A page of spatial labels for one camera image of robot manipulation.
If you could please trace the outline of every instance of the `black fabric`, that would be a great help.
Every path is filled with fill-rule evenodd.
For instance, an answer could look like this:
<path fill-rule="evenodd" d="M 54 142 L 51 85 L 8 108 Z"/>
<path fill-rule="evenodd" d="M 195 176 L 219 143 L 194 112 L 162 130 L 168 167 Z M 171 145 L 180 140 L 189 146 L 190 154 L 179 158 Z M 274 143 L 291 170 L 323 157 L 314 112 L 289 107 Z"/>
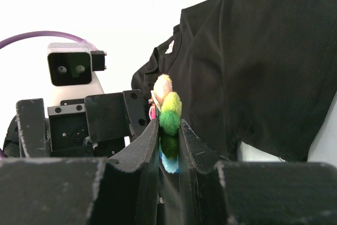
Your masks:
<path fill-rule="evenodd" d="M 303 161 L 337 91 L 336 17 L 337 0 L 208 0 L 182 10 L 173 54 L 159 50 L 169 39 L 132 88 L 149 98 L 167 73 L 182 117 L 223 156 L 242 141 Z"/>

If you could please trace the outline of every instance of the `fuzzy toy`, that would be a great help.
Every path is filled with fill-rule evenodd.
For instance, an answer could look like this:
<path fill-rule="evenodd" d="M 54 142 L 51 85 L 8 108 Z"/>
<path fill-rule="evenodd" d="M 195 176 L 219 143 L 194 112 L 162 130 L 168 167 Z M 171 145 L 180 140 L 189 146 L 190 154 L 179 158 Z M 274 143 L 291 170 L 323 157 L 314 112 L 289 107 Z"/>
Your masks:
<path fill-rule="evenodd" d="M 179 172 L 179 138 L 182 103 L 176 92 L 172 91 L 172 81 L 168 75 L 161 75 L 154 84 L 150 119 L 159 118 L 160 157 L 169 173 Z"/>

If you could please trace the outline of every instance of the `camera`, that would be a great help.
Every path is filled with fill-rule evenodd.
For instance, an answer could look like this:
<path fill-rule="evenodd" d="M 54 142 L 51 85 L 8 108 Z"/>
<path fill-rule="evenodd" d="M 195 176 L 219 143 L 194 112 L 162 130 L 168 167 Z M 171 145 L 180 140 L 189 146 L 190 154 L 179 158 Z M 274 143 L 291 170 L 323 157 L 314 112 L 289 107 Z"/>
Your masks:
<path fill-rule="evenodd" d="M 55 86 L 84 85 L 92 81 L 92 55 L 83 43 L 51 43 L 48 65 Z"/>

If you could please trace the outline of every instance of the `purple cable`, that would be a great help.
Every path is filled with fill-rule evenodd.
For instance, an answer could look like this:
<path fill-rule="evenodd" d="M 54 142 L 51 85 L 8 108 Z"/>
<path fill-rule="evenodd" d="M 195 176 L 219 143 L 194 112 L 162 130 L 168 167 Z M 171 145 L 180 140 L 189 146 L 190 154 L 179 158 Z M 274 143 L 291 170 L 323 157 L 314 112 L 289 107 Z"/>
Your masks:
<path fill-rule="evenodd" d="M 29 32 L 29 33 L 24 33 L 24 34 L 19 34 L 15 35 L 13 37 L 7 38 L 3 41 L 0 42 L 0 50 L 14 42 L 22 41 L 24 39 L 29 39 L 29 38 L 34 38 L 34 37 L 42 37 L 42 36 L 52 36 L 52 37 L 61 37 L 61 38 L 66 38 L 72 41 L 76 41 L 79 43 L 88 43 L 84 39 L 77 37 L 72 34 L 67 34 L 67 33 L 62 33 L 62 32 L 56 32 L 56 31 L 36 31 L 36 32 Z M 6 158 L 7 156 L 3 152 L 2 149 L 0 149 L 0 159 Z"/>

